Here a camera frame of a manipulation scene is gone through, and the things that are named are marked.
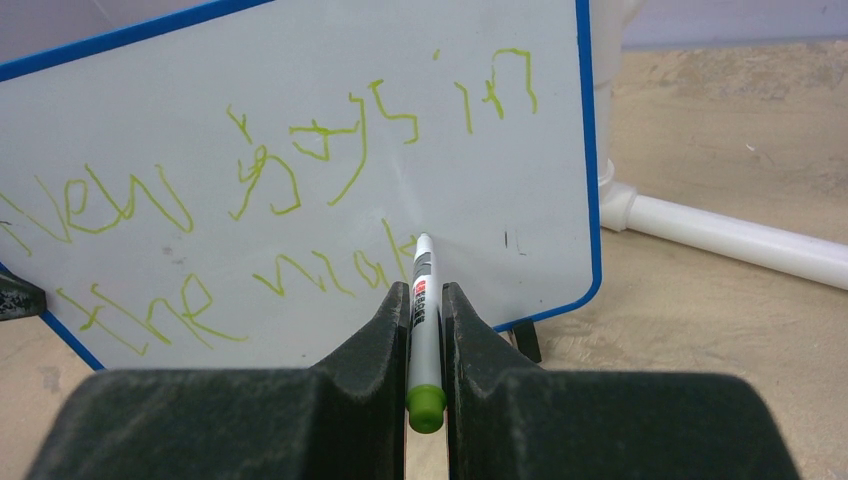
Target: brown surface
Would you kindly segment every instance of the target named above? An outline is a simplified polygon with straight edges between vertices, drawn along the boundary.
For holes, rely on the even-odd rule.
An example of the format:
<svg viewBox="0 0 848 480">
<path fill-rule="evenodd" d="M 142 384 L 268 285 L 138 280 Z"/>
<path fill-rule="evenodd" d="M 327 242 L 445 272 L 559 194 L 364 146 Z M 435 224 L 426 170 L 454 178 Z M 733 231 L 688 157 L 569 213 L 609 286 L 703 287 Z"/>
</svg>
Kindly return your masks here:
<svg viewBox="0 0 848 480">
<path fill-rule="evenodd" d="M 627 55 L 617 179 L 848 244 L 846 70 L 846 42 Z M 739 375 L 805 478 L 848 479 L 848 292 L 637 233 L 603 242 L 596 299 L 539 325 L 545 367 Z M 0 324 L 0 479 L 23 476 L 88 374 L 39 320 Z M 447 478 L 441 433 L 408 441 L 408 478 Z"/>
</svg>

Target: green cap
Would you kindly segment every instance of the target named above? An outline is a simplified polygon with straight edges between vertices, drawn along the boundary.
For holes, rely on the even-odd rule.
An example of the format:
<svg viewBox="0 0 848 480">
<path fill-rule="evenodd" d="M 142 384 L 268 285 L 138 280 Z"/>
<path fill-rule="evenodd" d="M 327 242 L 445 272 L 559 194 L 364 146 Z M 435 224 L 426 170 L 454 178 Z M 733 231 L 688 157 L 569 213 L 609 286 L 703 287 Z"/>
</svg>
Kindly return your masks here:
<svg viewBox="0 0 848 480">
<path fill-rule="evenodd" d="M 406 394 L 409 426 L 418 433 L 433 433 L 445 421 L 445 391 L 435 385 L 418 385 Z"/>
</svg>

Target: blue board frame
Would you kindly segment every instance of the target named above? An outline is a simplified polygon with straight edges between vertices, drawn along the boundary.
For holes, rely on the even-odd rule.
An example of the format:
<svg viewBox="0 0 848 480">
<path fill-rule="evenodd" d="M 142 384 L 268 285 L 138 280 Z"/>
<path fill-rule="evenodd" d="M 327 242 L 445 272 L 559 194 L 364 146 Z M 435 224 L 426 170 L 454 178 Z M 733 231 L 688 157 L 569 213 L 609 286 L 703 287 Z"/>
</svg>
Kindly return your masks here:
<svg viewBox="0 0 848 480">
<path fill-rule="evenodd" d="M 163 17 L 131 25 L 102 35 L 70 43 L 34 55 L 0 65 L 0 82 L 27 75 L 39 70 L 54 67 L 80 58 L 112 50 L 124 45 L 140 42 L 181 28 L 197 25 L 231 13 L 245 10 L 274 0 L 214 0 Z M 592 284 L 583 297 L 576 302 L 558 308 L 536 313 L 494 327 L 503 332 L 513 325 L 526 321 L 538 322 L 546 318 L 576 310 L 588 303 L 601 288 L 603 279 L 601 267 L 601 222 L 598 196 L 598 152 L 595 137 L 595 97 L 592 78 L 592 43 L 590 34 L 589 0 L 575 0 L 577 13 L 577 49 L 580 60 L 580 89 L 583 103 L 583 143 L 586 156 L 586 181 L 589 194 L 589 235 L 592 254 Z M 41 315 L 44 320 L 68 346 L 76 352 L 94 370 L 104 369 L 104 365 L 77 339 L 62 322 L 50 311 Z"/>
</svg>

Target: marker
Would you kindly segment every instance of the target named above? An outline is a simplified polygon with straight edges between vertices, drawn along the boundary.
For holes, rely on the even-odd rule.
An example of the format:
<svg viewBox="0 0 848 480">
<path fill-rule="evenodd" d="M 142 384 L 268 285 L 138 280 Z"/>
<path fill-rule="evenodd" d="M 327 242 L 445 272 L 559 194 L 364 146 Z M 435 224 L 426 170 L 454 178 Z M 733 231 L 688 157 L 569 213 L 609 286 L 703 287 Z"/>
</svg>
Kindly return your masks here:
<svg viewBox="0 0 848 480">
<path fill-rule="evenodd" d="M 422 233 L 412 267 L 412 340 L 406 386 L 409 426 L 418 433 L 433 433 L 444 423 L 447 396 L 442 390 L 441 308 L 442 288 L 436 279 L 433 241 Z"/>
</svg>

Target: white board surface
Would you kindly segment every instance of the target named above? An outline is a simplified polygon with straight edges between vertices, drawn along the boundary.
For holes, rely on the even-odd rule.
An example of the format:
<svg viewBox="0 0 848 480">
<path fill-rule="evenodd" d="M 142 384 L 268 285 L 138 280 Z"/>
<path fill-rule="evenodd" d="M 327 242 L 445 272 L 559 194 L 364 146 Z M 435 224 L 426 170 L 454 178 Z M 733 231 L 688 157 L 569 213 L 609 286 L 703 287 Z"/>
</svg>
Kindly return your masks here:
<svg viewBox="0 0 848 480">
<path fill-rule="evenodd" d="M 493 326 L 594 295 L 585 0 L 245 5 L 0 66 L 0 261 L 89 363 L 311 365 L 422 231 Z"/>
</svg>

